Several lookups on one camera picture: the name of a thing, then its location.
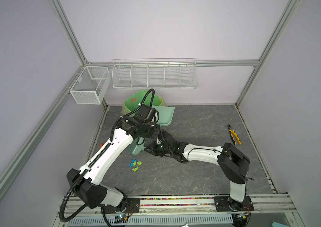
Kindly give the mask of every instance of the wire mesh basket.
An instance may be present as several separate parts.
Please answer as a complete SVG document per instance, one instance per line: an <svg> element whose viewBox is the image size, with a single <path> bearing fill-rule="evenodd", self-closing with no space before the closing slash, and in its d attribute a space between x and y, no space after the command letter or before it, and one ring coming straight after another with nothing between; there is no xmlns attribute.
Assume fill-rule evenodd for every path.
<svg viewBox="0 0 321 227"><path fill-rule="evenodd" d="M115 64L113 87L116 89L196 88L196 61Z"/></svg>
<svg viewBox="0 0 321 227"><path fill-rule="evenodd" d="M78 104L101 104L110 84L109 69L100 66L86 66L70 93Z"/></svg>

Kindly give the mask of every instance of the black mounting plate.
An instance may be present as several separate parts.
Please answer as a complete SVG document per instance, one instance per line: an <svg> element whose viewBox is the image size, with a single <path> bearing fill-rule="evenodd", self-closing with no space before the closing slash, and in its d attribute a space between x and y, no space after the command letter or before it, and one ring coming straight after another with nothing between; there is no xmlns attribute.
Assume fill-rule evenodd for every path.
<svg viewBox="0 0 321 227"><path fill-rule="evenodd" d="M131 213L131 211L133 210L133 214L134 213L139 213L139 207L140 207L140 198L127 198L126 199L126 205L132 205L134 207L134 210L133 210L133 207L131 206L126 206L126 210L122 213ZM116 212L114 210L114 207L113 206L104 206L104 211L106 214L118 214L118 212Z"/></svg>
<svg viewBox="0 0 321 227"><path fill-rule="evenodd" d="M227 201L228 198L229 196L215 196L213 198L215 200L216 211L219 211L219 212L232 211L229 209L230 203ZM245 206L249 208L249 211L254 210L254 206L252 205L252 202L249 196L245 196L244 201L242 203L244 204L244 206L240 208L238 211L248 211L248 209Z"/></svg>

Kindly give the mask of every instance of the yellow pliers handle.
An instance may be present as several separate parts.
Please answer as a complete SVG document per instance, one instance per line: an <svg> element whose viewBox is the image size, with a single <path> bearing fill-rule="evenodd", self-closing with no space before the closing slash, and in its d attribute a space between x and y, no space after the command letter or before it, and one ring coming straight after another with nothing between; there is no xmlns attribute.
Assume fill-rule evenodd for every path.
<svg viewBox="0 0 321 227"><path fill-rule="evenodd" d="M238 143L241 145L241 141L240 141L238 135L236 134L236 132L233 129L231 130L231 126L230 125L227 125L227 127L229 128L230 138L232 139L234 145L236 145L234 136L236 137L236 140L238 141Z"/></svg>

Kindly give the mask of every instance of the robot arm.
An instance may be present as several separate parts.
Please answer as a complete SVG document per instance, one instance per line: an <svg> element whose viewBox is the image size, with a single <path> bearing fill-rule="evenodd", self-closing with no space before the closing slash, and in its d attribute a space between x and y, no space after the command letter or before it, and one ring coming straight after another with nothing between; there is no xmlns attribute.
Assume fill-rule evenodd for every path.
<svg viewBox="0 0 321 227"><path fill-rule="evenodd" d="M206 147L190 143L178 143L172 135L160 130L155 118L156 110L142 104L134 117L123 116L113 126L112 135L100 150L79 170L71 169L67 173L67 180L71 186L69 192L75 194L85 202L85 206L95 208L111 205L115 210L124 211L127 196L117 188L109 188L101 181L119 154L137 137L156 139L145 151L160 157L171 157L181 163L197 160L219 165L230 180L230 196L224 207L229 211L238 211L243 207L245 186L250 160L231 143L223 146ZM67 203L69 193L65 196L60 208L62 222L69 221L79 211L65 218L62 214Z"/></svg>

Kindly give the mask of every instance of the green dustpan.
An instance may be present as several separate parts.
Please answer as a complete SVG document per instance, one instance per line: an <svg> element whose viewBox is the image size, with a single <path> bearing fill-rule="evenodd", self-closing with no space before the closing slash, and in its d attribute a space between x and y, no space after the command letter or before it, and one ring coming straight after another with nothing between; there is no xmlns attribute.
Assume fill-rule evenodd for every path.
<svg viewBox="0 0 321 227"><path fill-rule="evenodd" d="M157 125L168 126L171 124L174 113L174 107L163 107L154 105L152 105L152 107L159 112L159 120ZM144 138L139 138L138 144L143 143L143 141ZM130 151L133 155L139 154L139 152L145 148L143 146L144 143L141 145L137 145L136 142L137 140L134 140L128 147L128 151Z"/></svg>

